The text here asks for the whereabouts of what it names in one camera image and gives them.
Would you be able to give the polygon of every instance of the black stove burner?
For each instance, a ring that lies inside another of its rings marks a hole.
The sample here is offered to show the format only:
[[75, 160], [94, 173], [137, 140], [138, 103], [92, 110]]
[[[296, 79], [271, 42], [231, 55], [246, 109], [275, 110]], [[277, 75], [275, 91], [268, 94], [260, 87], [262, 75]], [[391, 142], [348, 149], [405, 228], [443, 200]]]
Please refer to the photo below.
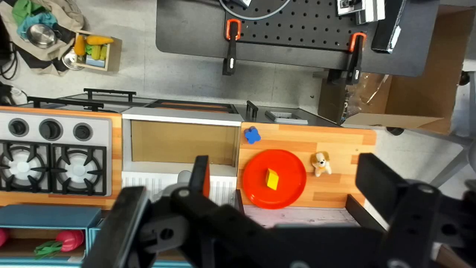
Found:
[[0, 145], [0, 189], [49, 192], [48, 145], [3, 140]]
[[52, 146], [52, 192], [106, 195], [106, 148]]

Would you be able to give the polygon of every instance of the floor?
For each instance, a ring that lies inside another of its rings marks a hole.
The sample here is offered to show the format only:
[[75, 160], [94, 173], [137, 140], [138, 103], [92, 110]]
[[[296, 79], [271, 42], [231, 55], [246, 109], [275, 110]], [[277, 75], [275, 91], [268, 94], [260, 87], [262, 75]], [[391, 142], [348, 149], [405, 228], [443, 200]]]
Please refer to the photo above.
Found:
[[[155, 0], [82, 0], [77, 5], [88, 20], [89, 32], [122, 40], [119, 72], [80, 70], [69, 72], [63, 78], [39, 76], [22, 63], [12, 85], [30, 96], [42, 97], [77, 94], [83, 88], [107, 88], [137, 91], [146, 97], [253, 100], [260, 104], [299, 106], [317, 112], [324, 76], [321, 70], [240, 63], [237, 75], [225, 78], [220, 73], [222, 60], [171, 55], [156, 49]], [[467, 100], [466, 91], [463, 88], [458, 94], [463, 103]], [[461, 127], [467, 122], [467, 110], [458, 107], [457, 112], [463, 116], [455, 125]], [[384, 130], [376, 131], [376, 155], [406, 179], [430, 182], [461, 151], [457, 145], [414, 131], [400, 137]], [[476, 174], [467, 167], [443, 185], [443, 192], [461, 197], [463, 182], [469, 177]]]

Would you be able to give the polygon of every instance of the pegboard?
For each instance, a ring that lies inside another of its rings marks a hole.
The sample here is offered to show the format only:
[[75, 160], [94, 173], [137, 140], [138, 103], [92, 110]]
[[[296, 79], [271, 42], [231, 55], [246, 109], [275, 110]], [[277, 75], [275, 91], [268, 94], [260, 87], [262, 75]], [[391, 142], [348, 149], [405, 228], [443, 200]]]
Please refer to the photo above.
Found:
[[[280, 8], [284, 0], [253, 0], [250, 8], [229, 5], [244, 17], [262, 17]], [[277, 15], [262, 21], [243, 21], [241, 39], [246, 43], [278, 45], [347, 51], [353, 33], [368, 33], [354, 17], [338, 17], [336, 0], [290, 0]]]

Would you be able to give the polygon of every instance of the stove burner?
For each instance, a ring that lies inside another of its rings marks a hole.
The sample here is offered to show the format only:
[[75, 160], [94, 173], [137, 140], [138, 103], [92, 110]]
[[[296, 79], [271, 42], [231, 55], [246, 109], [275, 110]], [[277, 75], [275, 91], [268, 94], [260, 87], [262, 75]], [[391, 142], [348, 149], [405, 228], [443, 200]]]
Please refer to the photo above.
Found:
[[36, 145], [3, 145], [3, 154], [0, 155], [0, 180], [5, 185], [0, 186], [6, 191], [31, 191], [40, 192], [40, 183], [45, 179], [48, 168], [40, 155], [37, 155]]
[[55, 191], [63, 194], [103, 195], [103, 189], [98, 191], [97, 185], [104, 183], [106, 171], [95, 155], [97, 151], [103, 151], [95, 148], [60, 148], [61, 154], [54, 168], [57, 174]]

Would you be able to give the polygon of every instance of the wooden countertop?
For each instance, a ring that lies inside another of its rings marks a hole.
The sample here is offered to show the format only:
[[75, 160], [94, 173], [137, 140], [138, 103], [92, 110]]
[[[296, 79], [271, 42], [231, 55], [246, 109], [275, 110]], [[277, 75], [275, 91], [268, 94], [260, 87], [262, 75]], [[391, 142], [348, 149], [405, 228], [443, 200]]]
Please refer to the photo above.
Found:
[[100, 113], [85, 110], [58, 110], [58, 109], [30, 109], [0, 106], [0, 110], [16, 113], [36, 113], [51, 116], [80, 116], [80, 118], [104, 118], [112, 122], [112, 194], [109, 197], [83, 197], [83, 195], [60, 195], [60, 194], [28, 194], [28, 192], [0, 192], [0, 206], [9, 204], [61, 204], [61, 206], [91, 206], [110, 210], [122, 188], [122, 116], [121, 113]]
[[[244, 131], [256, 127], [262, 140], [249, 145]], [[238, 188], [241, 188], [241, 173], [246, 164], [259, 152], [268, 149], [284, 149], [295, 154], [307, 168], [307, 186], [293, 204], [298, 207], [345, 207], [345, 198], [353, 194], [359, 201], [363, 195], [356, 188], [356, 173], [359, 154], [373, 152], [376, 134], [372, 130], [350, 128], [321, 128], [304, 125], [277, 125], [277, 124], [243, 124], [240, 136], [238, 158]], [[314, 177], [311, 155], [326, 151], [330, 157], [333, 174]]]

